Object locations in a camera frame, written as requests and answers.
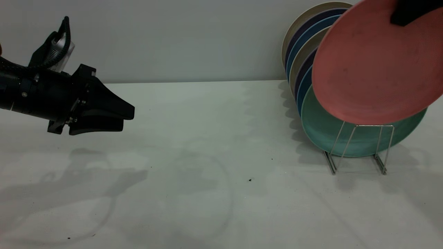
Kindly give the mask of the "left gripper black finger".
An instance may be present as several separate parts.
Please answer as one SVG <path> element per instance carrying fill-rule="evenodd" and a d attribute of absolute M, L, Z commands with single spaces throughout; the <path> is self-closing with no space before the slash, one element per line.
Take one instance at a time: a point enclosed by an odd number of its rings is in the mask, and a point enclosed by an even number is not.
<path fill-rule="evenodd" d="M 74 136 L 89 132 L 121 132 L 123 126 L 123 120 L 79 120 L 69 126 L 69 134 Z"/>
<path fill-rule="evenodd" d="M 118 97 L 103 83 L 96 81 L 88 86 L 85 95 L 85 104 L 82 106 L 82 116 L 100 116 L 132 120 L 135 107 Z"/>

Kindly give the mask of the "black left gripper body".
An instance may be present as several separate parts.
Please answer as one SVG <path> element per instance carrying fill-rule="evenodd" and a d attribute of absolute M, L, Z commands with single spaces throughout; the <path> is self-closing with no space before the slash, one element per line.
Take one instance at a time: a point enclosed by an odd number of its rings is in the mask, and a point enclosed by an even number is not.
<path fill-rule="evenodd" d="M 14 99 L 14 111 L 49 121 L 47 132 L 61 134 L 78 119 L 76 109 L 86 104 L 96 69 L 81 64 L 73 75 L 44 70 L 24 77 Z"/>

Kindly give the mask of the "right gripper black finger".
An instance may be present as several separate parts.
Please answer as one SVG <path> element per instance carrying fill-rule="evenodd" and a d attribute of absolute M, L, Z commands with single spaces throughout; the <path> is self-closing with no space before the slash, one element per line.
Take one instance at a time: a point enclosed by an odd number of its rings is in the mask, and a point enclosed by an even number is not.
<path fill-rule="evenodd" d="M 421 16 L 442 6 L 442 0 L 398 0 L 390 16 L 390 22 L 405 27 Z"/>

